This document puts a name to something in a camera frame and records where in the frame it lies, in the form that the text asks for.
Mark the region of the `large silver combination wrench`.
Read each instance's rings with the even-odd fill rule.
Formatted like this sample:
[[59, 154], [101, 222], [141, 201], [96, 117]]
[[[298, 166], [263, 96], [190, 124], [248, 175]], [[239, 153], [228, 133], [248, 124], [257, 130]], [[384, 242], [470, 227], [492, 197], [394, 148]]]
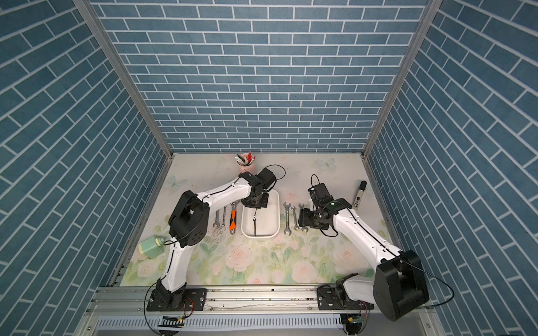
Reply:
[[221, 226], [221, 221], [220, 221], [220, 210], [218, 209], [215, 213], [215, 220], [214, 220], [214, 223], [213, 223], [213, 227], [214, 228], [218, 228]]

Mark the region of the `silver double open-end wrench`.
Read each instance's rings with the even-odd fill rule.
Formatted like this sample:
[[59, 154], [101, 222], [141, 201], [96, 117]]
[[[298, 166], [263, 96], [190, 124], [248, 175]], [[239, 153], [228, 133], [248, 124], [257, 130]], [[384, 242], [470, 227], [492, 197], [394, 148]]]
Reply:
[[291, 204], [284, 202], [284, 213], [285, 213], [285, 228], [284, 228], [284, 235], [290, 236], [291, 235], [291, 228], [290, 228], [290, 222], [289, 222], [289, 210], [291, 208]]

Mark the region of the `small silver combination wrench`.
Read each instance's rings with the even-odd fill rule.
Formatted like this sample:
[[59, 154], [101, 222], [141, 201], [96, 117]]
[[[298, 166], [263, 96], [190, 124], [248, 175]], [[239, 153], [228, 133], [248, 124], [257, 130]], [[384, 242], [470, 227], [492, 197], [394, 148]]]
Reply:
[[227, 210], [227, 206], [224, 206], [223, 214], [222, 214], [222, 218], [221, 218], [221, 227], [226, 226], [226, 210]]

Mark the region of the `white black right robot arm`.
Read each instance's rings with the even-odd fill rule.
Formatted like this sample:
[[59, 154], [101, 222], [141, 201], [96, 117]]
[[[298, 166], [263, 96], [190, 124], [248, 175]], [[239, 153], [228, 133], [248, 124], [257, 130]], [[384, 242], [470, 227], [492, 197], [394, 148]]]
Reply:
[[386, 318], [396, 321], [430, 300], [422, 263], [412, 251], [402, 251], [381, 237], [343, 199], [331, 200], [299, 212], [298, 225], [320, 230], [333, 228], [359, 249], [374, 269], [374, 280], [349, 274], [336, 282], [340, 304], [355, 302], [376, 306]]

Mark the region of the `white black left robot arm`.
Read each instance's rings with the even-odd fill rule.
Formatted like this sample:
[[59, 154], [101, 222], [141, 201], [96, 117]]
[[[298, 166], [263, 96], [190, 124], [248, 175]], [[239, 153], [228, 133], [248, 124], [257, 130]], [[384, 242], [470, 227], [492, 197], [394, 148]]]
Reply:
[[152, 292], [155, 299], [161, 299], [168, 307], [179, 306], [183, 301], [186, 271], [193, 249], [206, 236], [215, 211], [236, 201], [247, 208], [266, 208], [268, 193], [276, 182], [274, 173], [264, 168], [256, 175], [241, 173], [231, 182], [209, 191], [184, 192], [168, 221], [172, 244], [164, 273]]

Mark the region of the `orange black adjustable wrench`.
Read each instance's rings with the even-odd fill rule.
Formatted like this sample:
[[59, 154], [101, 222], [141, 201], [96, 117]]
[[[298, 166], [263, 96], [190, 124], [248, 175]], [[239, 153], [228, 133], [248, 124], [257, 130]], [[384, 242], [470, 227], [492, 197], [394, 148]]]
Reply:
[[231, 203], [232, 210], [231, 210], [231, 218], [230, 218], [230, 223], [229, 223], [229, 232], [231, 233], [231, 235], [235, 234], [235, 231], [237, 228], [237, 222], [238, 222], [237, 214], [238, 214], [239, 202], [240, 201], [237, 200]]

